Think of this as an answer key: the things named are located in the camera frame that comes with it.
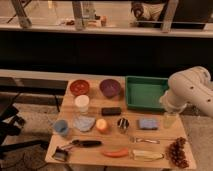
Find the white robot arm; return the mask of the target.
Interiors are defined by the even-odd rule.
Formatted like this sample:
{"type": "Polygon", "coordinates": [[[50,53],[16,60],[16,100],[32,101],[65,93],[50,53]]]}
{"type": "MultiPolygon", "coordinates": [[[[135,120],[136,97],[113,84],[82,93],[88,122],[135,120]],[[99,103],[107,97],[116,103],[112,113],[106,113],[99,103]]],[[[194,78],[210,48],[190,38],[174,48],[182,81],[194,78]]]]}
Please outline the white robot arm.
{"type": "Polygon", "coordinates": [[[189,104],[213,118],[213,82],[210,72],[201,66],[172,74],[168,89],[159,98],[164,108],[163,126],[168,129],[189,104]]]}

